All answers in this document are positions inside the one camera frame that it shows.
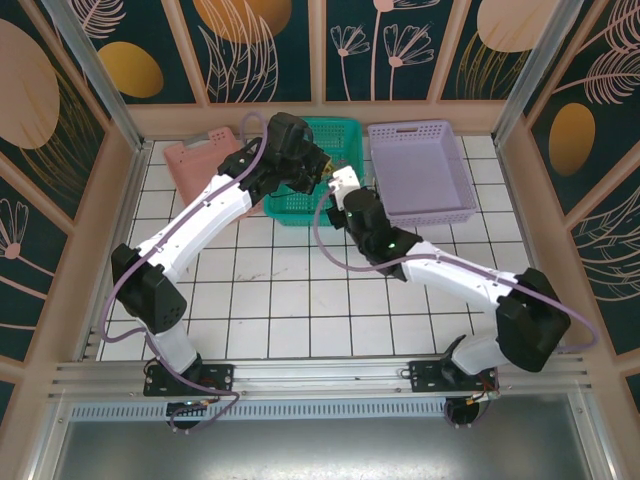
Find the slotted metal strip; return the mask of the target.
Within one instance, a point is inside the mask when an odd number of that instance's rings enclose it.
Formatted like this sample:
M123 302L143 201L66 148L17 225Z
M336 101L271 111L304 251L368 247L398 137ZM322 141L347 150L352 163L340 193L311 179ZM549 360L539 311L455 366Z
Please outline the slotted metal strip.
M71 408L70 419L75 422L108 421L167 421L169 402L79 403ZM208 419L226 404L209 405L203 417L177 418L178 421ZM232 406L224 420L293 420L293 419L357 419L357 418L413 418L444 415L443 398L338 399L306 401L249 401Z

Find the lilac plastic basket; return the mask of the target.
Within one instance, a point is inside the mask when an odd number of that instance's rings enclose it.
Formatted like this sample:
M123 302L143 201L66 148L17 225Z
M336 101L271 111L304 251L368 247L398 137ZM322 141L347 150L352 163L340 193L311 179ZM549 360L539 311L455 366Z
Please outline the lilac plastic basket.
M377 190L392 225L465 223L477 213L475 189L449 122L372 124L367 132Z

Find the aluminium front rail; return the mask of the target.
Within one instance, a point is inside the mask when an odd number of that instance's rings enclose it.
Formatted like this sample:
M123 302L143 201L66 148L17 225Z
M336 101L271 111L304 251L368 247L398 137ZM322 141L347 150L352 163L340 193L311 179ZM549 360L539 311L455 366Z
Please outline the aluminium front rail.
M243 400L407 397L409 381L401 377L410 357L303 360L237 360L233 389ZM143 361L61 363L45 388L53 399L107 401L143 398ZM514 366L497 369L506 395L564 394L589 390L592 380L579 355L554 355L542 371Z

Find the pink plastic basket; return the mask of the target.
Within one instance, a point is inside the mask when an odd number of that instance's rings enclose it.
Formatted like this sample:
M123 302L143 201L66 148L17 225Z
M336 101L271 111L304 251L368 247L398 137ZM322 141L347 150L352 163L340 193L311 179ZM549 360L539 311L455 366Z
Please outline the pink plastic basket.
M204 191L226 157L239 149L240 143L226 126L164 149L169 174L184 206Z

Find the aluminium side rail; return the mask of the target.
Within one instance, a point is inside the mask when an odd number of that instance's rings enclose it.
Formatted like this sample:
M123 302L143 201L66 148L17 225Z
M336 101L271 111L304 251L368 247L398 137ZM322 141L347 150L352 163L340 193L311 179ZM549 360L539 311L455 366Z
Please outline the aluminium side rail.
M103 308L109 306L107 299L113 287L111 254L121 243L128 242L153 147L153 141L144 140L141 148L132 153L127 175L119 189L114 213L109 217L109 224L103 224L108 237L99 250L99 269L93 278L82 329L75 342L73 355L75 362L81 362L87 358L94 360L97 356L100 345L99 324Z

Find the aluminium corner post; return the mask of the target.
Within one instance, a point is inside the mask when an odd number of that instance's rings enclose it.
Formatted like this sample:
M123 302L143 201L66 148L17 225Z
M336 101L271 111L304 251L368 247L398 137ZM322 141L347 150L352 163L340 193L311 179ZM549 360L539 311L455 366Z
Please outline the aluminium corner post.
M584 0L559 0L535 47L529 54L492 131L494 147L500 150L520 118L564 38L574 25Z
M122 96L109 78L92 42L84 33L72 7L67 0L42 0L42 3L128 144L134 150L142 150L146 141L129 114Z

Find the steel sheet panel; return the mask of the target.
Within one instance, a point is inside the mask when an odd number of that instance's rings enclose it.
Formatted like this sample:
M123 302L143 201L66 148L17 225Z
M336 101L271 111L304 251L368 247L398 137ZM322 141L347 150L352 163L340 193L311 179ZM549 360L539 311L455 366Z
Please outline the steel sheet panel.
M518 396L469 427L437 417L73 422L54 480L610 480L567 398Z

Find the teal plastic basket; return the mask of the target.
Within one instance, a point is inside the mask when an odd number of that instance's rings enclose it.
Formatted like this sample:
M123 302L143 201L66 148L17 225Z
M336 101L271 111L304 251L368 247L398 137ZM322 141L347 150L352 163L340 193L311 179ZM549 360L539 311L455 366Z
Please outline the teal plastic basket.
M361 124L351 118L303 117L310 126L314 143L330 158L337 169L351 166L364 184L363 137ZM298 193L282 185L263 201L264 213L283 226L311 227L321 197L327 192L325 182L311 195Z

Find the black circuit board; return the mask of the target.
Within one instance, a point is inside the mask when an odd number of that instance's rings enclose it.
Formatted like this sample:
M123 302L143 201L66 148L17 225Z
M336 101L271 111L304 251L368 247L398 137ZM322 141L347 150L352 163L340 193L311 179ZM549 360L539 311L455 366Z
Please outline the black circuit board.
M209 407L207 400L186 401L186 402L169 402L166 405L165 416L167 418L195 418L203 417Z

